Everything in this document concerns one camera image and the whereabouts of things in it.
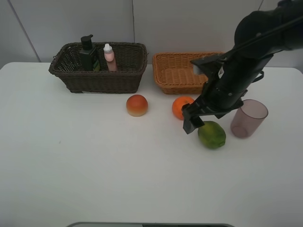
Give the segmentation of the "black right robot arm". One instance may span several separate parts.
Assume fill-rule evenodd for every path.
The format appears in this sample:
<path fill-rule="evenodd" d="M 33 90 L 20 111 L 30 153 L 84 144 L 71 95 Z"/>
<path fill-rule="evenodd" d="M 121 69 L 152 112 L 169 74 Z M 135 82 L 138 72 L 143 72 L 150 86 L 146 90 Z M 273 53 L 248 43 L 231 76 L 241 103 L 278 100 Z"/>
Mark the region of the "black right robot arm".
<path fill-rule="evenodd" d="M 247 88 L 263 79 L 263 68 L 274 54 L 302 47 L 301 0 L 281 0 L 274 10 L 250 13 L 238 24 L 230 51 L 191 61 L 194 73 L 206 75 L 208 81 L 201 95 L 182 107 L 186 134 L 204 126 L 201 116 L 220 119 L 242 107 Z"/>

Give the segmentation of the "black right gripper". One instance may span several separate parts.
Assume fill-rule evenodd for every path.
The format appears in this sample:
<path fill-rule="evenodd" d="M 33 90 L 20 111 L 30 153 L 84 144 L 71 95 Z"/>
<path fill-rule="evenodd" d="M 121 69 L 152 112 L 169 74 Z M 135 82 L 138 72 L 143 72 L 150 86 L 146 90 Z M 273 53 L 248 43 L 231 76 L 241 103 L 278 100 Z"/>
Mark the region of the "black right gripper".
<path fill-rule="evenodd" d="M 183 130 L 186 134 L 203 127 L 200 116 L 215 115 L 218 119 L 244 105 L 242 97 L 248 87 L 247 78 L 211 79 L 204 84 L 201 95 L 182 107 Z"/>

